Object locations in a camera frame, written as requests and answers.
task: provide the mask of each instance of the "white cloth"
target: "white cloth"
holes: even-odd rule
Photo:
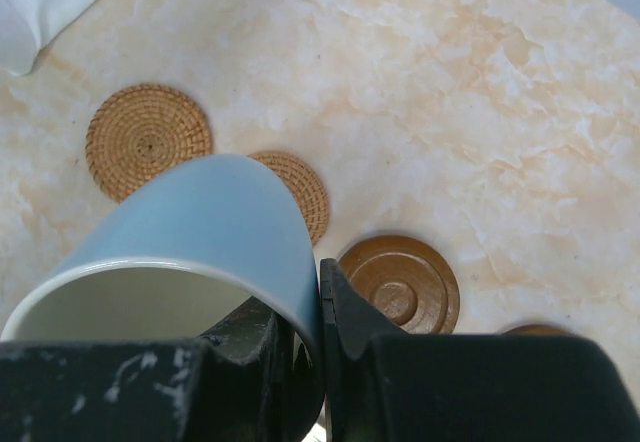
[[[0,67],[31,71],[40,49],[95,0],[0,0]]]

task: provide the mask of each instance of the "mug rim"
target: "mug rim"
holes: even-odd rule
[[[305,328],[305,324],[302,320],[298,320],[286,309],[285,305],[274,299],[269,293],[268,288],[256,286],[255,284],[251,284],[247,280],[237,277],[229,272],[201,262],[168,257],[131,256],[127,258],[101,259],[67,269],[46,279],[43,283],[38,285],[38,287],[29,292],[29,294],[27,294],[27,296],[24,297],[11,311],[11,314],[0,333],[0,342],[15,340],[18,327],[25,320],[29,311],[33,309],[39,301],[60,287],[89,275],[116,269],[135,268],[155,268],[176,270],[178,272],[189,272],[211,279],[216,279],[222,283],[233,285],[245,290],[249,295],[258,298],[260,301],[268,305],[292,325],[295,332],[298,334],[300,339],[302,339],[302,342],[307,348],[314,365],[317,365],[318,367],[320,366],[320,347],[318,347],[313,340],[313,334],[310,332],[310,328]]]

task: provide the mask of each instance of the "mug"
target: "mug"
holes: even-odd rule
[[[0,339],[195,337],[251,295],[293,326],[324,387],[316,266],[296,201],[261,163],[211,155],[120,204],[16,307]]]

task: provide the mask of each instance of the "marble table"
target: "marble table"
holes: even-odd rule
[[[456,332],[546,321],[640,402],[640,26],[605,0],[98,0],[0,75],[0,324],[113,207],[93,112],[176,86],[217,152],[286,149],[333,211],[317,256],[378,231],[439,250]]]

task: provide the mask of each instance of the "wooden coaster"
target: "wooden coaster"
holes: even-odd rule
[[[89,171],[117,202],[156,175],[212,151],[202,109],[182,92],[162,85],[116,92],[95,113],[87,132]]]
[[[289,188],[316,245],[329,225],[329,198],[318,175],[305,162],[286,152],[263,151],[250,155],[273,170]]]
[[[559,327],[545,324],[529,324],[515,327],[507,330],[505,334],[508,335],[567,335],[572,336],[571,332],[567,332]]]
[[[447,262],[424,242],[373,237],[351,247],[340,266],[360,295],[407,332],[453,332],[460,312],[458,283]]]

